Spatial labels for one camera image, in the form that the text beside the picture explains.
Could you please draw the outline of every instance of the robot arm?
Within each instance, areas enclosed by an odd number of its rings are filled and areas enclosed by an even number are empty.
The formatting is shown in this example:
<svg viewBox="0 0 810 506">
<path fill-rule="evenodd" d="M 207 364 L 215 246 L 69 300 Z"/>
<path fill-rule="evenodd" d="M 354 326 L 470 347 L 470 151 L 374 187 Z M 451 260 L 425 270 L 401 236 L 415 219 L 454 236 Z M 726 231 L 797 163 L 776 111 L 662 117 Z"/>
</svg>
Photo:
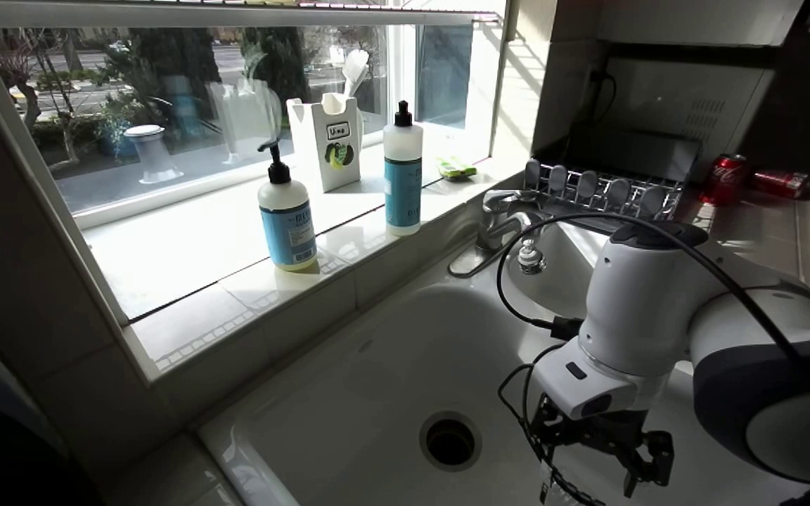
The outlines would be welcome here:
<svg viewBox="0 0 810 506">
<path fill-rule="evenodd" d="M 676 233 L 742 284 L 810 360 L 809 287 L 719 246 L 696 228 Z M 567 443 L 567 433 L 585 433 L 578 440 L 607 446 L 631 474 L 668 484 L 671 443 L 658 443 L 662 454 L 651 443 L 652 461 L 631 449 L 651 440 L 644 413 L 683 357 L 696 364 L 702 423 L 734 454 L 810 484 L 810 381 L 712 271 L 643 228 L 613 233 L 578 336 L 536 364 L 536 381 L 548 395 L 533 423 L 537 439 Z"/>
</svg>

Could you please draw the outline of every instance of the soap bottle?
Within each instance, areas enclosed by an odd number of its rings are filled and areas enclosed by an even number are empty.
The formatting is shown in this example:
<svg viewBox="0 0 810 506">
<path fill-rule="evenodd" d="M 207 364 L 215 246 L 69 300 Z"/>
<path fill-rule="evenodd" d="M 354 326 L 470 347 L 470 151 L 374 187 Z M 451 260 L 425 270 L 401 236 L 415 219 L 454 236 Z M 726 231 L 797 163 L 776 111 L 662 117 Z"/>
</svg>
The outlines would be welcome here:
<svg viewBox="0 0 810 506">
<path fill-rule="evenodd" d="M 283 270 L 316 270 L 318 246 L 309 190 L 290 177 L 290 165 L 283 163 L 277 142 L 259 145 L 259 151 L 264 148 L 270 148 L 273 163 L 269 183 L 259 187 L 259 207 L 270 257 Z"/>
<path fill-rule="evenodd" d="M 384 132 L 387 156 L 387 222 L 395 231 L 418 231 L 422 219 L 422 125 L 412 120 L 408 101 L 401 101 L 395 125 Z"/>
</svg>

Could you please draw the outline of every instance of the faucet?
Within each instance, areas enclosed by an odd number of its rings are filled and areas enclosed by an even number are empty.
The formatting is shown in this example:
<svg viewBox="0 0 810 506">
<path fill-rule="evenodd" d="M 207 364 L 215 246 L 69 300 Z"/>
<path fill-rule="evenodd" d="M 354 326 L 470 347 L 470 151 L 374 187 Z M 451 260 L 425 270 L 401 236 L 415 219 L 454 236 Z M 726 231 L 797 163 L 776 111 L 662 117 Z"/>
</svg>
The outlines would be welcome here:
<svg viewBox="0 0 810 506">
<path fill-rule="evenodd" d="M 533 224 L 540 222 L 540 212 L 533 207 L 517 204 L 536 204 L 537 200 L 527 190 L 501 190 L 492 187 L 485 193 L 485 231 L 478 233 L 478 246 L 489 255 L 498 255 L 512 233 L 525 233 Z M 544 271 L 544 252 L 537 246 L 540 231 L 530 233 L 517 243 L 517 263 L 527 271 Z"/>
</svg>

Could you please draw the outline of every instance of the bottle label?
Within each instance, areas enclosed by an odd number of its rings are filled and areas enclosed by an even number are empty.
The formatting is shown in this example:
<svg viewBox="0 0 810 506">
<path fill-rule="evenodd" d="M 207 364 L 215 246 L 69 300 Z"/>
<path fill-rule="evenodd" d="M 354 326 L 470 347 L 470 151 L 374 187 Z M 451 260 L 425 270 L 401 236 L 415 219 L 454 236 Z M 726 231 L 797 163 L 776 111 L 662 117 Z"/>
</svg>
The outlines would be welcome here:
<svg viewBox="0 0 810 506">
<path fill-rule="evenodd" d="M 422 159 L 387 159 L 387 222 L 397 228 L 422 219 Z"/>
<path fill-rule="evenodd" d="M 262 207 L 269 250 L 277 263 L 301 263 L 316 257 L 316 228 L 309 203 L 284 211 Z"/>
</svg>

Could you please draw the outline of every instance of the sink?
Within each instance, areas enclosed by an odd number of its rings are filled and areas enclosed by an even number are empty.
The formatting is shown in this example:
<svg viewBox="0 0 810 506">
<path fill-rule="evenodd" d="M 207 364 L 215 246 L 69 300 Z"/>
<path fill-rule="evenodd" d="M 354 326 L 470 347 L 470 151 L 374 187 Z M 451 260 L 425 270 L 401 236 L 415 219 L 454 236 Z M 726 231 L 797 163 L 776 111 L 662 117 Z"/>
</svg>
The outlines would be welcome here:
<svg viewBox="0 0 810 506">
<path fill-rule="evenodd" d="M 607 236 L 574 224 L 547 224 L 537 238 L 544 271 L 527 271 L 516 257 L 506 260 L 506 288 L 540 304 L 564 318 L 585 314 L 585 291 L 593 263 Z"/>
<path fill-rule="evenodd" d="M 510 267 L 517 308 L 533 312 L 530 297 L 537 297 L 540 314 L 584 312 L 602 236 L 578 241 L 572 233 L 579 231 L 544 231 L 547 271 Z M 533 506 L 540 503 L 540 463 L 495 391 L 547 345 L 544 329 L 501 305 L 492 267 L 451 278 L 439 260 L 198 433 L 250 506 Z M 607 506 L 782 503 L 802 491 L 702 430 L 689 373 L 674 373 L 647 427 L 676 434 L 665 489 L 638 486 L 627 499 L 623 465 L 585 446 L 561 449 L 558 463 Z M 558 503 L 572 499 L 551 491 L 548 506 Z"/>
</svg>

